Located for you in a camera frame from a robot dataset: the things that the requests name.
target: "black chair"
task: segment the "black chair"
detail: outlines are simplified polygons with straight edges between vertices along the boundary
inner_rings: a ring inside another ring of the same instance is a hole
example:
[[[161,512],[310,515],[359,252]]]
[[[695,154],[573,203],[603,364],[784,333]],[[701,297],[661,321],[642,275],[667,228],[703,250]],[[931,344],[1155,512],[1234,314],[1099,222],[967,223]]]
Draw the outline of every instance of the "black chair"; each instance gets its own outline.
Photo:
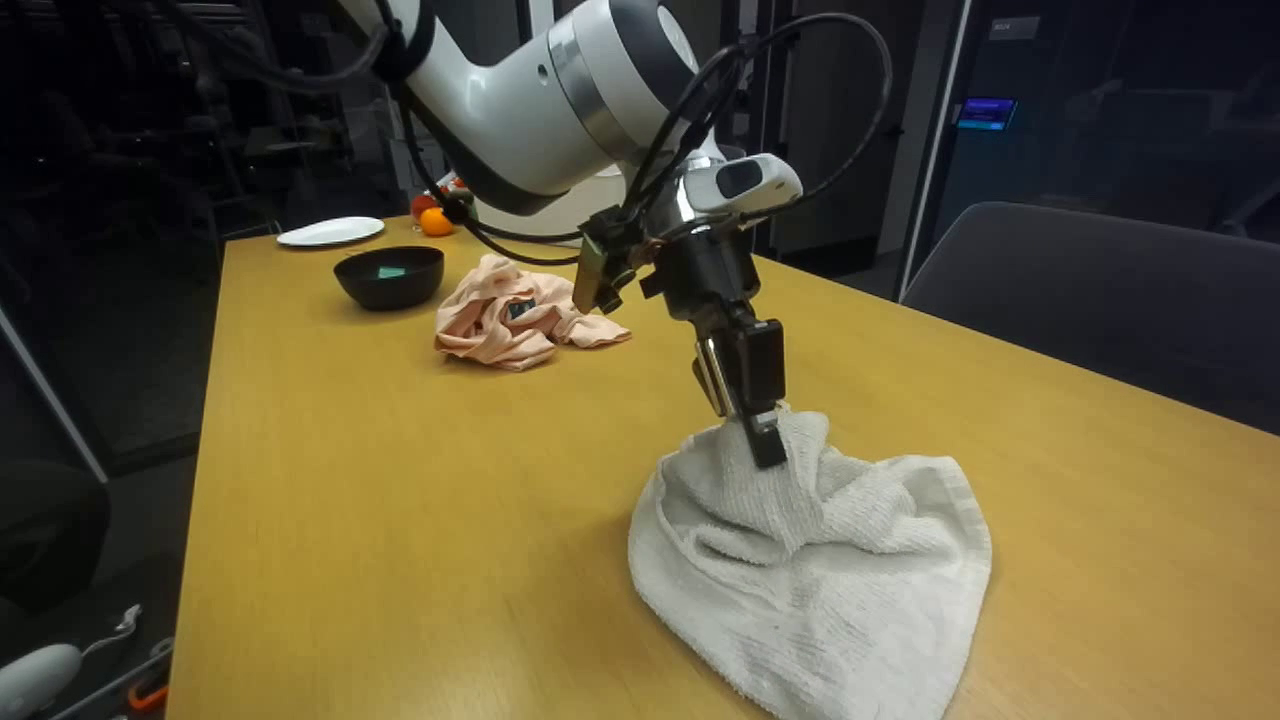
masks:
[[[1280,434],[1275,244],[972,203],[904,304]]]
[[[92,586],[108,487],[47,462],[0,462],[0,603],[46,614]]]

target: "table surface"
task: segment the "table surface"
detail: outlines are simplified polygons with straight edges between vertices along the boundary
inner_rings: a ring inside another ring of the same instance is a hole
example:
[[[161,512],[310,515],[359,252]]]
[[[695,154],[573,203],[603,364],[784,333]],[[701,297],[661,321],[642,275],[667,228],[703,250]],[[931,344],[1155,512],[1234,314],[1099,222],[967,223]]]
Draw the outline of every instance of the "table surface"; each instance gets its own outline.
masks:
[[[377,244],[423,244],[391,222]],[[758,716],[633,591],[653,463],[712,426],[691,333],[537,371],[363,315],[342,255],[228,244],[174,716]],[[446,291],[476,264],[455,238]],[[954,716],[1280,716],[1280,442],[766,264],[790,399],[956,455],[995,571]]]

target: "small black bowl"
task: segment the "small black bowl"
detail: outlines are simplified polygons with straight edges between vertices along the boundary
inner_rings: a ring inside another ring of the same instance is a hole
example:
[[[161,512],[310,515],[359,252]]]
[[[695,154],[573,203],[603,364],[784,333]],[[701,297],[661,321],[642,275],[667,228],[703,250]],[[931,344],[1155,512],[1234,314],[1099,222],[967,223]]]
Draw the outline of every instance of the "small black bowl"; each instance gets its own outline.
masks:
[[[397,314],[435,297],[446,252],[435,250],[377,250],[334,267],[343,291],[370,314]]]

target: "white towel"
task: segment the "white towel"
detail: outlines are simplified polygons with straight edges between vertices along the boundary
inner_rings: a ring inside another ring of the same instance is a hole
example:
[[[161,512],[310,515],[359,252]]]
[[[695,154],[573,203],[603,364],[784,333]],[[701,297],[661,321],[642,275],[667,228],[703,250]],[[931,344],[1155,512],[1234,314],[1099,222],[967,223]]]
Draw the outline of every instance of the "white towel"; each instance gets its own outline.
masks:
[[[945,716],[994,576],[956,462],[886,463],[784,411],[760,473],[741,426],[672,453],[633,515],[643,603],[771,716]]]

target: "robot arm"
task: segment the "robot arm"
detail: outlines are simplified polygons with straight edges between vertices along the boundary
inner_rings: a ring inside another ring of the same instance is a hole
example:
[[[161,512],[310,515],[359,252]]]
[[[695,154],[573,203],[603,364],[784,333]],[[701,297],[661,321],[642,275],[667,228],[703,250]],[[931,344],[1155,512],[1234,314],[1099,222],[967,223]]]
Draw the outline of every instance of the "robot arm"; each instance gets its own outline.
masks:
[[[391,26],[380,78],[410,98],[476,195],[537,213],[592,174],[622,164],[630,185],[679,160],[672,178],[586,223],[575,307],[622,304],[642,264],[643,297],[665,297],[695,330],[695,380],[722,415],[746,426],[760,470],[780,463],[784,333],[758,321],[754,252],[734,240],[754,213],[801,195],[795,174],[760,154],[724,160],[717,139],[679,158],[691,48],[657,0],[586,0],[507,59],[476,67],[423,0],[342,0],[377,37]]]

